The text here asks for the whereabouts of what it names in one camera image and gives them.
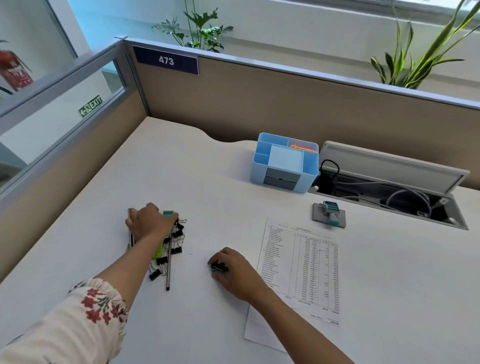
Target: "red fire extinguisher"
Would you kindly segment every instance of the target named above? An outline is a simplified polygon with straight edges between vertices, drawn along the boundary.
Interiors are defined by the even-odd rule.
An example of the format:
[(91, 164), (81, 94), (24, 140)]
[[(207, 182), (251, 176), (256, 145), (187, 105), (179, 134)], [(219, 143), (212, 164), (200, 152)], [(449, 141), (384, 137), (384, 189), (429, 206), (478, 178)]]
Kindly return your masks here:
[[(0, 43), (4, 42), (8, 43), (6, 40), (0, 40)], [(0, 74), (14, 91), (27, 87), (33, 82), (26, 70), (31, 72), (15, 53), (0, 49)]]

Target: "sleeve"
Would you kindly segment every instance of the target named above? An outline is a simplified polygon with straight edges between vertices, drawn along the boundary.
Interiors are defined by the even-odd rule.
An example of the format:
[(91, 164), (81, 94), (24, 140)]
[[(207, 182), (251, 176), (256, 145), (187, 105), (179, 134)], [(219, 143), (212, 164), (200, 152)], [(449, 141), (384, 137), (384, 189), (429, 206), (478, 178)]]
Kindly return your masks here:
[(109, 283), (72, 287), (45, 318), (0, 351), (0, 364), (105, 364), (120, 352), (127, 307)]

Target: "green exit sign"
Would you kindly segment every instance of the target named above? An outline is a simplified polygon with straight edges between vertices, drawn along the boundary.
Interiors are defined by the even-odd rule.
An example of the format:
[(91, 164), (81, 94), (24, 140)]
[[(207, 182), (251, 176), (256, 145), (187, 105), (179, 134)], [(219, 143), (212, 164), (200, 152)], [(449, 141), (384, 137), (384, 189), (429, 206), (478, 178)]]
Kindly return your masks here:
[(93, 98), (89, 102), (87, 102), (85, 105), (83, 105), (81, 108), (78, 109), (78, 113), (82, 117), (82, 119), (90, 114), (93, 110), (98, 108), (102, 104), (102, 98), (100, 95), (98, 95), (96, 98)]

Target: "desk organizer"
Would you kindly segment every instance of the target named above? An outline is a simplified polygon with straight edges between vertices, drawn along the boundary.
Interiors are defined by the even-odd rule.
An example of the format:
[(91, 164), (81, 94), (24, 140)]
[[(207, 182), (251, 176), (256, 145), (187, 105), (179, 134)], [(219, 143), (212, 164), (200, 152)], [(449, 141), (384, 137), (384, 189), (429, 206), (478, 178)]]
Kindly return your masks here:
[[(296, 145), (307, 150), (292, 148)], [(260, 133), (250, 181), (306, 193), (318, 176), (318, 144)]]

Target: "paper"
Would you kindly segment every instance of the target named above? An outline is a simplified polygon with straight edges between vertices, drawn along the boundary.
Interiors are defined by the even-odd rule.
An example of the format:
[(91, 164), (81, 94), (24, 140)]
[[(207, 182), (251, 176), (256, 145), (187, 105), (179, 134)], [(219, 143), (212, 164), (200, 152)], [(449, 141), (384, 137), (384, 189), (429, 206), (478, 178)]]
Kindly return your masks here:
[[(284, 302), (338, 344), (338, 245), (332, 236), (268, 220), (257, 271)], [(285, 351), (253, 307), (248, 312), (244, 337)]]

